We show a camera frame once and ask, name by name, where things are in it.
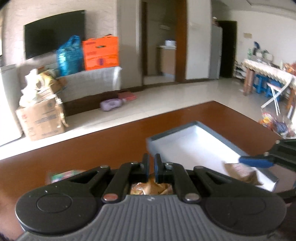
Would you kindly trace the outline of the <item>white cloth covered cabinet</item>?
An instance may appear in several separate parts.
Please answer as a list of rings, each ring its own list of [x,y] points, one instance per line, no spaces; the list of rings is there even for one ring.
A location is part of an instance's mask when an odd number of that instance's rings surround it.
[[[97,95],[105,92],[120,90],[121,67],[110,67],[81,71],[67,75],[66,87],[57,94],[63,103]]]

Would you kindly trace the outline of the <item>white plastic bags pile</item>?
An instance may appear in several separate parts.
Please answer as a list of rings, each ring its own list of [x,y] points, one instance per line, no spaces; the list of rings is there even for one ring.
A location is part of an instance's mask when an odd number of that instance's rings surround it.
[[[45,82],[41,75],[38,74],[37,69],[30,71],[25,76],[27,85],[21,90],[22,96],[19,101],[19,105],[22,108],[35,105],[40,102],[39,92],[44,89]]]

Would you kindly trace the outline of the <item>green shrimp chips bag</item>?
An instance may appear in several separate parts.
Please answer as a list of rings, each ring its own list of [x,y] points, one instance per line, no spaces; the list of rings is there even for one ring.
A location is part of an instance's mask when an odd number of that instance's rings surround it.
[[[84,170],[69,170],[63,173],[49,172],[46,177],[46,184],[52,184],[52,183],[67,179],[69,177],[78,175],[82,172],[84,172]]]

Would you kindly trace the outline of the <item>blue plastic stool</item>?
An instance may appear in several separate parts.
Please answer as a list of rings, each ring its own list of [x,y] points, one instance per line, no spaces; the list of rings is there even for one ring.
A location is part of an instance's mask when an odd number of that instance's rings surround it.
[[[267,91],[267,82],[269,78],[264,75],[256,74],[254,77],[253,87],[258,94]]]

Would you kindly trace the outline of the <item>white pot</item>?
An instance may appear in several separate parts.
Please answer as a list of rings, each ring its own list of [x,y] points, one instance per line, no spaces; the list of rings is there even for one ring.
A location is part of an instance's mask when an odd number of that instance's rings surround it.
[[[175,47],[176,46],[176,41],[174,41],[174,40],[165,40],[165,46],[167,46],[167,47]]]

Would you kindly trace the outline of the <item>large brown cardboard carton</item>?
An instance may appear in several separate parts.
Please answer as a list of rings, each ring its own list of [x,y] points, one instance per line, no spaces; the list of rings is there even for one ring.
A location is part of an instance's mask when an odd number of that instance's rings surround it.
[[[53,97],[26,108],[16,110],[26,138],[32,141],[52,137],[65,132],[65,120],[62,101]]]

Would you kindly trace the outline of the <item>orange cardboard box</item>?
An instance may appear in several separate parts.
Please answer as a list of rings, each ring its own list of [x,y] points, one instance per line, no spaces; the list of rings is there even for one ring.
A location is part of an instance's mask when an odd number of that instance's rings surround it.
[[[85,70],[119,66],[118,37],[106,35],[82,42]]]

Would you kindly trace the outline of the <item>lace cloth dining table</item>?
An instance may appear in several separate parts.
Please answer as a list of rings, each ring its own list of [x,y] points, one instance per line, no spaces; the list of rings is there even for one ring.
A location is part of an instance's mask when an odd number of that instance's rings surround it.
[[[295,78],[294,75],[288,72],[271,67],[270,65],[267,65],[267,64],[259,63],[259,62],[248,60],[248,59],[245,59],[242,65],[246,67],[246,77],[244,80],[244,88],[243,88],[244,95],[248,95],[251,92],[253,88],[253,80],[254,80],[255,73],[272,78],[282,84],[285,84],[285,82],[292,77]],[[292,86],[290,85],[289,87],[295,90],[295,82]]]

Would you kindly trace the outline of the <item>black wall television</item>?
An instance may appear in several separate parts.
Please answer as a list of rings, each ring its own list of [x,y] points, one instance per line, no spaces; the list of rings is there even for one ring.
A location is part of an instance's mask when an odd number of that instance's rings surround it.
[[[53,52],[74,35],[85,40],[85,19],[86,10],[79,10],[24,25],[26,59]]]

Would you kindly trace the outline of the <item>bag of colourful snacks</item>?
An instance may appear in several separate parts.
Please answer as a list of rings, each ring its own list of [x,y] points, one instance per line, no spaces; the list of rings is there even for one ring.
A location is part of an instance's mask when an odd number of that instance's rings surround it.
[[[263,112],[258,123],[284,139],[295,138],[295,128],[291,120],[286,116],[277,116],[269,112]]]

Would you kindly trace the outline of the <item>small open cardboard box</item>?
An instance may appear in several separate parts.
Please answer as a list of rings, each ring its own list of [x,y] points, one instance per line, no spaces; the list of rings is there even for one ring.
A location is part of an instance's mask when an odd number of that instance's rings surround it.
[[[46,70],[37,75],[36,91],[40,101],[50,99],[65,89],[67,80],[58,77],[55,70]]]

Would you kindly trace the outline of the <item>purple detergent bottle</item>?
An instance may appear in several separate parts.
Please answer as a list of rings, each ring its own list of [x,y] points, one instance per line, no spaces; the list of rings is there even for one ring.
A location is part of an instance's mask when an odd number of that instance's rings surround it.
[[[109,100],[100,102],[100,109],[102,111],[111,111],[113,109],[123,106],[125,103],[126,103],[125,99],[119,99],[119,98],[109,99]]]

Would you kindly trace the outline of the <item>golden bread snack packet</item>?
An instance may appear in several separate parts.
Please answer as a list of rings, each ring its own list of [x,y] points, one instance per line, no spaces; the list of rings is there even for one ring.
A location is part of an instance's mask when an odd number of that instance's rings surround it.
[[[171,195],[173,189],[170,184],[155,182],[154,174],[149,176],[146,183],[133,184],[130,190],[130,195]]]

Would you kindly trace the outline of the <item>grey shallow cardboard box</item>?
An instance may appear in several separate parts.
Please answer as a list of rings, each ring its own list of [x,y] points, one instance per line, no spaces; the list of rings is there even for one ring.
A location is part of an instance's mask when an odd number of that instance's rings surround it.
[[[160,154],[163,162],[173,162],[192,170],[203,166],[228,175],[224,164],[235,164],[247,153],[199,121],[147,138],[147,150]]]

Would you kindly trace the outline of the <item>brown snack packet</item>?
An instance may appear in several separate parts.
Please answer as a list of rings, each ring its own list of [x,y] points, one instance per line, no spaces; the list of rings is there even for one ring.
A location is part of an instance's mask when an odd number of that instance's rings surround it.
[[[234,179],[254,186],[262,186],[254,169],[243,163],[225,163],[224,168],[228,175]]]

